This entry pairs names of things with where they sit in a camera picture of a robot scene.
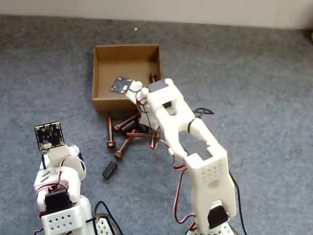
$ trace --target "copper bolt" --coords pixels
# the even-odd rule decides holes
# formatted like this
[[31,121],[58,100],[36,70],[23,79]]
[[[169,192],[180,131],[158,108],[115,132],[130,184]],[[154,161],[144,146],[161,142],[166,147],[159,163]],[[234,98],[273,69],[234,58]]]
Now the copper bolt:
[[139,114],[135,114],[135,115],[131,116],[129,119],[127,119],[127,120],[121,122],[120,124],[116,124],[116,125],[114,126],[114,130],[115,130],[115,131],[120,131],[121,128],[122,128],[122,126],[125,126],[127,123],[129,123],[129,122],[131,122],[131,121],[133,121],[133,120],[136,120],[136,119],[139,118],[139,117],[140,117]]
[[116,146],[116,142],[113,140],[113,131],[112,131],[112,117],[107,118],[107,123],[108,123],[108,142],[107,146],[108,148],[114,148]]
[[[126,133],[126,136],[128,137],[142,137],[142,138],[151,138],[151,134],[148,133]],[[153,137],[157,140],[161,138],[160,132],[154,132]]]
[[127,139],[124,141],[124,143],[122,144],[120,149],[115,151],[114,156],[116,156],[117,158],[122,158],[125,149],[127,148],[127,146],[130,144],[130,142],[132,140],[133,140],[133,137],[131,137],[131,136],[127,137]]
[[157,75],[154,74],[154,73],[151,73],[151,74],[149,75],[149,82],[150,82],[150,83],[154,83],[154,82],[156,82],[156,81],[157,81]]

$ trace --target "circuit board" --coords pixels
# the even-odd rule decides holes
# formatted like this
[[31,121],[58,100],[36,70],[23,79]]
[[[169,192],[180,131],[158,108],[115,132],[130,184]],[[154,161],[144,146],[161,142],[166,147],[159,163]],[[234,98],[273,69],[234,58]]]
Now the circuit board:
[[59,121],[34,126],[34,129],[40,151],[65,144]]
[[116,80],[114,81],[113,86],[111,87],[111,92],[125,94],[128,91],[132,82],[133,82],[132,79],[125,77],[117,77]]

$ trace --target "white wall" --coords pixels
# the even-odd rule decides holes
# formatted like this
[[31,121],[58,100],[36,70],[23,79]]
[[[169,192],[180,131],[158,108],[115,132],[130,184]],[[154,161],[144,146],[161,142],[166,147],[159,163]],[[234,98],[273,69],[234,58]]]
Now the white wall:
[[313,0],[0,0],[0,14],[313,28]]

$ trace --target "cardboard box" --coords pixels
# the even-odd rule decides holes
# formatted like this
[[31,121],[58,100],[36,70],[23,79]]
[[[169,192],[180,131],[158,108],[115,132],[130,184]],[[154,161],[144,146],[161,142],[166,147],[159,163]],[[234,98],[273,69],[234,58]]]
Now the cardboard box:
[[92,102],[97,111],[135,110],[124,95],[110,92],[119,77],[149,85],[149,75],[162,78],[158,45],[109,45],[94,49]]

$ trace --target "white robotic arm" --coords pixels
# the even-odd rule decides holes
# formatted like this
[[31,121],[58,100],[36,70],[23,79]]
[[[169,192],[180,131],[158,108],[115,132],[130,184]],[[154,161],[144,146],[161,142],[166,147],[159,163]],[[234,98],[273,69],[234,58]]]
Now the white robotic arm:
[[86,166],[78,147],[65,144],[60,123],[35,126],[35,133],[42,162],[34,189],[45,235],[115,234],[108,218],[95,224],[89,200],[80,195]]
[[[226,226],[225,222],[236,215],[235,187],[228,171],[227,152],[195,116],[173,81],[167,78],[147,88],[142,88],[140,82],[132,82],[126,96],[137,104],[140,123],[155,130],[160,127],[170,155],[185,162],[192,181],[194,220],[200,232],[209,234]],[[199,149],[188,155],[179,142],[180,131],[188,131],[205,142],[204,151]]]

